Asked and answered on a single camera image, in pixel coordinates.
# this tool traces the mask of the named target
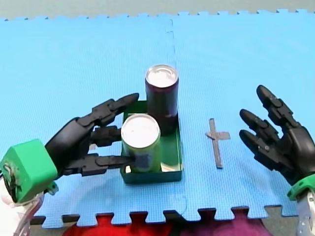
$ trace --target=green can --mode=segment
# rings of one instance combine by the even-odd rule
[[[148,114],[133,114],[122,125],[124,151],[135,158],[131,172],[147,173],[161,170],[160,129]]]

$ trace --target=green tray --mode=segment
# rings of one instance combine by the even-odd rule
[[[146,112],[147,102],[138,101],[124,112],[124,121],[132,114]],[[161,183],[180,181],[182,179],[182,146],[179,126],[177,126],[173,134],[161,137],[160,145],[162,155],[161,171],[156,173],[132,173],[130,167],[127,166],[121,169],[125,183]]]

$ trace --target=silver can top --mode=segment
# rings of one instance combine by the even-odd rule
[[[175,68],[169,65],[155,65],[147,71],[146,80],[152,86],[167,88],[177,82],[178,74]]]
[[[146,148],[160,136],[157,121],[147,114],[133,114],[122,125],[122,140],[133,148]]]

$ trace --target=can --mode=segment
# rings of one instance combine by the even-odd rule
[[[149,68],[145,77],[147,111],[157,120],[161,135],[169,135],[178,124],[178,84],[175,68],[169,65],[155,65]]]
[[[133,114],[122,125],[123,148],[135,162],[132,172],[159,172],[161,169],[160,129],[148,114]]]

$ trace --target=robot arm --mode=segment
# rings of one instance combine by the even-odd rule
[[[257,95],[270,120],[281,127],[283,136],[279,138],[267,120],[242,109],[242,120],[256,135],[241,130],[240,137],[255,160],[270,170],[279,171],[292,185],[288,197],[297,201],[297,236],[315,236],[315,144],[308,130],[293,118],[293,112],[281,99],[262,85],[258,86]]]
[[[12,146],[0,162],[1,236],[29,236],[30,221],[41,207],[44,193],[55,194],[61,176],[98,175],[132,164],[129,156],[88,154],[89,146],[121,140],[116,126],[107,126],[139,98],[134,93],[110,99],[81,118],[73,118],[46,145],[32,140]]]

